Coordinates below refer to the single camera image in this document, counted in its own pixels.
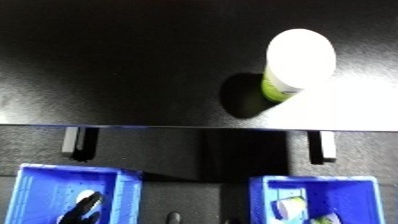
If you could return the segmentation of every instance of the cylindrical object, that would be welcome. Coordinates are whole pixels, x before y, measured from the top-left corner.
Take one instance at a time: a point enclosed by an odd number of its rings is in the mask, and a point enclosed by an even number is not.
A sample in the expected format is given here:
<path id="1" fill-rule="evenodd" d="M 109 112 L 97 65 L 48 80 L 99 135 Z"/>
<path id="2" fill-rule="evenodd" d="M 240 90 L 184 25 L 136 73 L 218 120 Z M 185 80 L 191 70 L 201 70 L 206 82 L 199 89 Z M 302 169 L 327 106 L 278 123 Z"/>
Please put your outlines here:
<path id="1" fill-rule="evenodd" d="M 302 213 L 307 207 L 303 197 L 291 197 L 276 202 L 280 216 L 285 220 L 292 220 Z"/>
<path id="2" fill-rule="evenodd" d="M 303 89 L 326 81 L 336 68 L 336 53 L 328 39 L 306 29 L 277 35 L 267 49 L 262 91 L 282 102 Z"/>
<path id="3" fill-rule="evenodd" d="M 331 213 L 319 218 L 311 219 L 311 224 L 341 224 L 336 213 Z"/>

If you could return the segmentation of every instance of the black surface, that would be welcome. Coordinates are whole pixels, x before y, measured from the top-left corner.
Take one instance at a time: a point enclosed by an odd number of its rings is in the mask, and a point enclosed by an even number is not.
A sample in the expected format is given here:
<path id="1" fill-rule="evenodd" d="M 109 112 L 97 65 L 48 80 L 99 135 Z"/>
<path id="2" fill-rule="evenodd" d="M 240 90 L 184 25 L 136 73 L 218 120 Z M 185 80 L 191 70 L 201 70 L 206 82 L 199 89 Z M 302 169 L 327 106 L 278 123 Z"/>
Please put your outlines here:
<path id="1" fill-rule="evenodd" d="M 396 223 L 397 133 L 336 133 L 338 160 L 324 165 L 310 164 L 306 132 L 104 129 L 96 158 L 88 163 L 60 155 L 63 134 L 62 128 L 0 128 L 0 220 L 6 214 L 15 180 L 5 175 L 14 176 L 20 163 L 31 162 L 151 173 L 143 188 L 142 224 L 165 223 L 174 211 L 188 224 L 224 224 L 233 219 L 248 223 L 244 178 L 251 173 L 373 175 L 380 183 L 387 224 Z M 251 152 L 258 155 L 255 160 Z"/>
<path id="2" fill-rule="evenodd" d="M 0 123 L 397 131 L 397 11 L 395 0 L 5 0 Z M 331 40 L 335 77 L 270 108 L 250 80 L 272 37 L 298 27 Z M 242 91 L 254 94 L 224 89 L 238 74 L 253 74 Z"/>

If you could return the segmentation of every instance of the metal bracket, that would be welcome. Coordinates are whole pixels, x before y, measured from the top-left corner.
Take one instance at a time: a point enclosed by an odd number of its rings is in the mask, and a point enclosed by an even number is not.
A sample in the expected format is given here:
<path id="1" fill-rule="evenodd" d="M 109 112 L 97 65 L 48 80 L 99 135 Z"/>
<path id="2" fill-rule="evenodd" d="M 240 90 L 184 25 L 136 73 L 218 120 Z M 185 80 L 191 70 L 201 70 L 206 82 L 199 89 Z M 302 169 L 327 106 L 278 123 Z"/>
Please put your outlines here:
<path id="1" fill-rule="evenodd" d="M 308 132 L 310 160 L 312 164 L 335 162 L 337 150 L 334 132 L 310 131 Z"/>
<path id="2" fill-rule="evenodd" d="M 79 162 L 92 160 L 98 141 L 98 128 L 67 127 L 62 154 Z"/>

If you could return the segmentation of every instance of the green label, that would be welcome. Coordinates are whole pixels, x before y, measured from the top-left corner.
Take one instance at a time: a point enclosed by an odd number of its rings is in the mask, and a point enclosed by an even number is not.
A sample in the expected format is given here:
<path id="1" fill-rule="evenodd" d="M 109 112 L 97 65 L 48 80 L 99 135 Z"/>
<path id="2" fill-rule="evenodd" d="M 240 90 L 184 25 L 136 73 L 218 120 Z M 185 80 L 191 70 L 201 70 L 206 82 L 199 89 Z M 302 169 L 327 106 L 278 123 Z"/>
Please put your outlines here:
<path id="1" fill-rule="evenodd" d="M 289 99 L 292 94 L 283 93 L 279 91 L 272 83 L 269 81 L 266 74 L 263 76 L 263 81 L 261 83 L 261 89 L 266 98 L 274 102 L 283 102 Z"/>

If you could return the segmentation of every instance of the blue bin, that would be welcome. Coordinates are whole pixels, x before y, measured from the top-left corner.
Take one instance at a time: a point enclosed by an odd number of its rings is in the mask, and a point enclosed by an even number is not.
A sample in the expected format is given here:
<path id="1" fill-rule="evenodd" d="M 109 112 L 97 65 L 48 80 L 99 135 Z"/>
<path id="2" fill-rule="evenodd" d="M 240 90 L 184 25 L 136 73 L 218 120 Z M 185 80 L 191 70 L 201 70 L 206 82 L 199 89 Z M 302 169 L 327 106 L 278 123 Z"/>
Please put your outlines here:
<path id="1" fill-rule="evenodd" d="M 114 168 L 22 164 L 6 224 L 56 224 L 85 190 L 104 195 L 104 202 L 89 213 L 101 212 L 99 224 L 136 224 L 141 176 Z"/>
<path id="2" fill-rule="evenodd" d="M 301 196 L 307 209 L 289 224 L 336 213 L 342 224 L 384 224 L 379 188 L 374 177 L 264 176 L 250 181 L 252 224 L 272 224 L 280 219 L 275 202 Z"/>

